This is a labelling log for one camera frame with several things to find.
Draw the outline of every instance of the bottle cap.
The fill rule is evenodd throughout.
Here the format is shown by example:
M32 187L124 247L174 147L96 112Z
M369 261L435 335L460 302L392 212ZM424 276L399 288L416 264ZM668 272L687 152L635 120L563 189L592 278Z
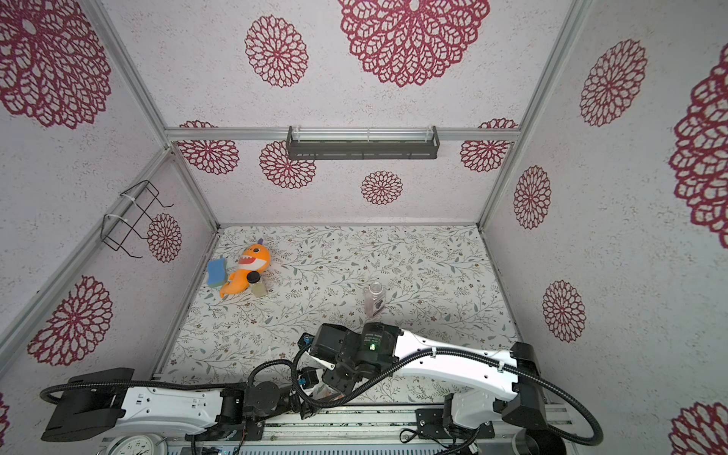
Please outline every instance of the bottle cap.
M248 272L248 282L250 284L257 283L261 280L261 274L256 271Z

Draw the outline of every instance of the floor mat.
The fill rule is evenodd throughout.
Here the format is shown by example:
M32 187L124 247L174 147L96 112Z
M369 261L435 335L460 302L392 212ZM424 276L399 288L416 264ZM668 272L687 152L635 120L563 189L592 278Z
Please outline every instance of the floor mat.
M221 299L203 284L163 380L244 380L259 363L293 359L300 335L322 323L359 331L367 322L363 289L374 280L387 288L386 309L374 320L462 346L509 349L517 341L475 226L235 226L225 229L213 257L226 258L233 272L242 251L260 238L272 254L262 274L268 296L248 289ZM257 379L283 383L288 376L271 368ZM357 401L441 402L463 389L397 376Z

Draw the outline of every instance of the black bracket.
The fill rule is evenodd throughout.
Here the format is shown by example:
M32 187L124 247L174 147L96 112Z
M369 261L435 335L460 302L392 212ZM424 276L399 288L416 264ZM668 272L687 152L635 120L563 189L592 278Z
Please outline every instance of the black bracket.
M443 425L442 408L416 409L415 415L417 416L417 430L422 434L435 439L449 440L453 438ZM492 439L495 436L496 432L493 429L492 423L488 423L488 425L482 424L478 428L478 439Z
M262 440L266 422L248 421L245 424L245 440Z

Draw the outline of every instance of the red doily pattern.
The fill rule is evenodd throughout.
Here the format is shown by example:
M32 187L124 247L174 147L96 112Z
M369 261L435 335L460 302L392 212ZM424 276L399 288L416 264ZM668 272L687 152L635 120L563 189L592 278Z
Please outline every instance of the red doily pattern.
M529 167L518 179L513 193L513 211L518 224L533 229L544 221L551 204L551 182L539 166Z
M587 316L582 297L571 284L551 283L544 294L543 312L548 329L561 341L571 343L582 335Z
M274 87L298 83L309 67L301 34L280 17L261 17L253 22L245 38L245 54L256 74Z
M160 213L152 218L146 236L149 251L158 261L171 262L180 253L180 225L169 213Z
M341 30L364 71L423 85L462 60L490 12L487 0L339 0Z
M81 277L28 344L28 354L39 363L70 365L83 359L103 341L111 312L111 300L103 283Z
M621 116L639 93L646 66L639 41L620 41L606 51L584 81L579 104L584 121L600 127Z
M180 128L217 128L209 122L194 120ZM227 174L237 166L237 147L233 141L178 141L182 156L199 170L208 174Z
M281 188L301 188L316 175L316 163L306 159L290 159L284 141L277 141L261 150L261 169L266 178Z
M74 129L106 110L111 67L74 0L3 0L0 47L0 97L9 113Z
M402 180L394 173L378 170L364 177L362 194L372 204L389 204L402 194Z
M728 44L690 99L687 115L674 130L675 195L692 209L690 221L717 233L728 248Z
M673 455L728 454L728 409L722 403L695 403L672 422Z
M492 119L479 128L518 128L518 124L509 119ZM465 141L460 147L460 161L468 169L488 172L500 167L509 147L507 141Z
M10 422L7 419L7 412L10 410L10 406L6 405L2 400L2 394L0 393L0 447L5 443L5 430L10 426Z

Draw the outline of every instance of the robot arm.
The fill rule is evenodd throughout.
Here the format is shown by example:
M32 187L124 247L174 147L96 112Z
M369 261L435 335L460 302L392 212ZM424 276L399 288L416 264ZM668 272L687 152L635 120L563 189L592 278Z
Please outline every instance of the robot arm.
M509 365L506 369L517 367L539 377L534 351L528 344L517 342L510 351L457 347L382 323L365 324L361 333L342 325L323 324L316 336L305 333L298 344L301 352L296 359L308 349L310 357L325 367L323 374L309 367L298 371L301 389L316 385L321 377L324 384L344 396L334 400L339 404L352 398L348 395L356 383L381 379L395 366L398 369L391 373L396 375L426 376L472 387L469 392L445 397L442 423L453 437L471 435L482 423L498 418L529 429L548 427L541 387L503 370ZM429 354L408 359L411 361L404 365L400 362L421 351ZM467 358L470 353L490 357L494 361L488 363L493 366ZM131 381L132 373L128 368L91 373L43 391L41 397L56 408L42 439L83 440L110 430L107 435L146 431L219 440L230 438L233 432L238 432L238 437L252 433L260 421L286 412L296 412L305 419L316 411L317 404L322 406L322 401L302 396L305 392L298 384L278 387L270 381L256 385L240 382L209 384L205 389ZM60 399L50 397L59 391L63 391Z
M499 366L438 355L437 350L442 348L484 355L498 361ZM445 397L450 415L443 419L465 429L475 429L495 419L533 430L547 428L541 387L502 370L503 365L511 365L538 376L538 363L529 344L516 342L510 351L488 351L429 340L381 323L365 324L361 333L343 325L323 324L313 337L309 355L326 368L323 382L347 395L362 379L377 376L409 355L430 350L430 356L407 363L393 374L425 376L472 387L470 392Z

